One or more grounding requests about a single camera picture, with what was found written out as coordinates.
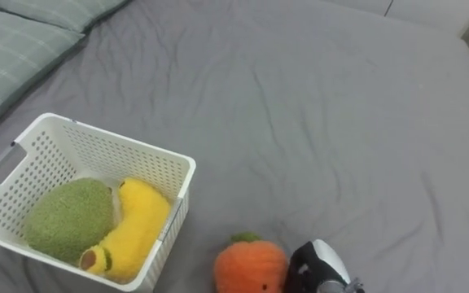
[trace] yellow plush toy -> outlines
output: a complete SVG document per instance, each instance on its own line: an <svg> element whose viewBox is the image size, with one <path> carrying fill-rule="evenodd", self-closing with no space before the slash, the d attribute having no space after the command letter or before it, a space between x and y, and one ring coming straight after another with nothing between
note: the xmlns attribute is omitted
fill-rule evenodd
<svg viewBox="0 0 469 293"><path fill-rule="evenodd" d="M168 217L171 206L144 181L126 178L119 188L122 222L98 245L85 251L79 266L114 282L137 277Z"/></svg>

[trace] fuzzy green ball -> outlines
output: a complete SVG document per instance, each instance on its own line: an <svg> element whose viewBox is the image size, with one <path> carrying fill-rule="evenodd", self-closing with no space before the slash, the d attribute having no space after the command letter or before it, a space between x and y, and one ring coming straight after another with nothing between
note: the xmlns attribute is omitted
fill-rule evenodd
<svg viewBox="0 0 469 293"><path fill-rule="evenodd" d="M82 178L43 195L25 219L23 235L31 248L75 264L111 229L111 190L98 180Z"/></svg>

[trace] basket handle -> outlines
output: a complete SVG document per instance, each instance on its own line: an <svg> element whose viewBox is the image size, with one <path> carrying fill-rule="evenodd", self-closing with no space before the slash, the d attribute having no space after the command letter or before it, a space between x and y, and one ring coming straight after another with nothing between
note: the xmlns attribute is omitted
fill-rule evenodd
<svg viewBox="0 0 469 293"><path fill-rule="evenodd" d="M26 150L17 142L12 142L0 155L0 185L21 164L26 155Z"/></svg>
<svg viewBox="0 0 469 293"><path fill-rule="evenodd" d="M164 241L166 239L166 236L168 236L169 229L171 228L171 225L175 222L175 219L177 218L178 211L180 211L180 207L182 206L182 199L177 198L175 200L175 203L173 205L173 208L171 208L171 212L169 213L168 219L166 220L164 224L164 228L162 228L162 231L160 231L159 234L159 240Z"/></svg>

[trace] bed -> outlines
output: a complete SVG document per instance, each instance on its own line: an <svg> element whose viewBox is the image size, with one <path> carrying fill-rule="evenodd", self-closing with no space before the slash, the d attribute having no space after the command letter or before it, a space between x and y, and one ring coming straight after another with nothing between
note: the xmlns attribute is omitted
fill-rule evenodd
<svg viewBox="0 0 469 293"><path fill-rule="evenodd" d="M0 119L54 112L193 157L156 292L213 292L229 236L313 238L376 293L469 291L469 51L314 0L134 0ZM0 293L113 292L0 248Z"/></svg>

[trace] orange plush toy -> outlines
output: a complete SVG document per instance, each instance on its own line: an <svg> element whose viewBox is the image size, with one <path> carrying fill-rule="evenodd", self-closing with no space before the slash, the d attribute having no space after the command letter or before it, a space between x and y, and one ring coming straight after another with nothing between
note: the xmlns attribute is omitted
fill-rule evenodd
<svg viewBox="0 0 469 293"><path fill-rule="evenodd" d="M288 258L276 244L253 233L237 234L218 255L214 277L218 293L281 293Z"/></svg>

